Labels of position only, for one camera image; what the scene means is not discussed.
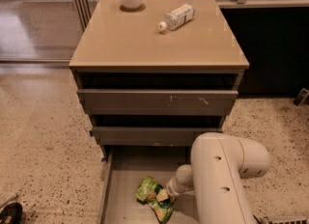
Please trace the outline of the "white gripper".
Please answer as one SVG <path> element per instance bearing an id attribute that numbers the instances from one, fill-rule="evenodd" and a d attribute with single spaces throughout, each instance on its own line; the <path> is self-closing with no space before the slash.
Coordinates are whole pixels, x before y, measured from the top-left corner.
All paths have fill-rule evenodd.
<path id="1" fill-rule="evenodd" d="M 185 193 L 185 187 L 178 183 L 178 180 L 176 177 L 172 178 L 168 183 L 166 183 L 166 189 L 161 189 L 155 198 L 158 200 L 158 202 L 165 201 L 169 198 L 169 195 L 171 197 L 179 197 L 181 194 Z"/>

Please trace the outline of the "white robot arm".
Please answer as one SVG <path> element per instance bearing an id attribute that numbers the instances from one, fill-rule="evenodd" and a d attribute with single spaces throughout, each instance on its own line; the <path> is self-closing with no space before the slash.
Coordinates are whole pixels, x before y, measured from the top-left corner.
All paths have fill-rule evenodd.
<path id="1" fill-rule="evenodd" d="M 257 224 L 241 181 L 258 178 L 270 168 L 261 143 L 222 133 L 198 136 L 190 162 L 178 168 L 158 198 L 193 190 L 200 224 Z"/>

